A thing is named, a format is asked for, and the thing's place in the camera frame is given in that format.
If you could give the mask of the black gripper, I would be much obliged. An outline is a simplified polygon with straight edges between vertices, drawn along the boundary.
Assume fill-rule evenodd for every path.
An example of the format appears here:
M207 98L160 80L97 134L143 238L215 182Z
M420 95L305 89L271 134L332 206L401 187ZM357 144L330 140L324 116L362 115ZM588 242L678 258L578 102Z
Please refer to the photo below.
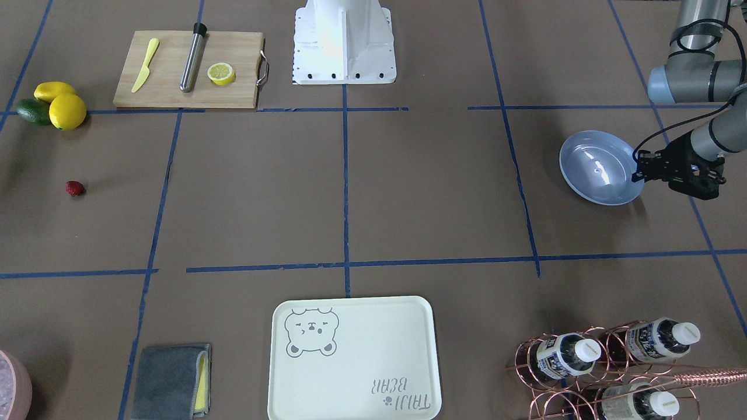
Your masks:
M654 169L637 169L632 183L661 180L672 191L700 200L714 200L720 196L720 186L726 183L723 175L725 155L718 153L705 159L695 150L691 133L681 135L661 151L637 152L637 166Z

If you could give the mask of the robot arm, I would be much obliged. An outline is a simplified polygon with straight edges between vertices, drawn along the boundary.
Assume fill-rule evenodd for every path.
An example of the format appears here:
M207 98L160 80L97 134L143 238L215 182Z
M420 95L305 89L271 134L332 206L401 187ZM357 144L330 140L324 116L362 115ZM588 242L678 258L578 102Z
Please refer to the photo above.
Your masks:
M669 188L700 200L718 197L725 159L745 150L745 45L734 35L739 59L718 61L718 44L733 8L744 1L683 1L669 41L665 65L651 70L648 97L653 103L721 103L707 122L679 136L663 149L637 146L633 183L662 180Z

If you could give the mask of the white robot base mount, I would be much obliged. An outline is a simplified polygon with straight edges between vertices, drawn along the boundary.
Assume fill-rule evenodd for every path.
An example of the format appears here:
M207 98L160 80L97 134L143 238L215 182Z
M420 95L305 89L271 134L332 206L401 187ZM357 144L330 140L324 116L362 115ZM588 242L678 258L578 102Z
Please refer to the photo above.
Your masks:
M392 14L379 1L307 1L294 23L294 85L397 79Z

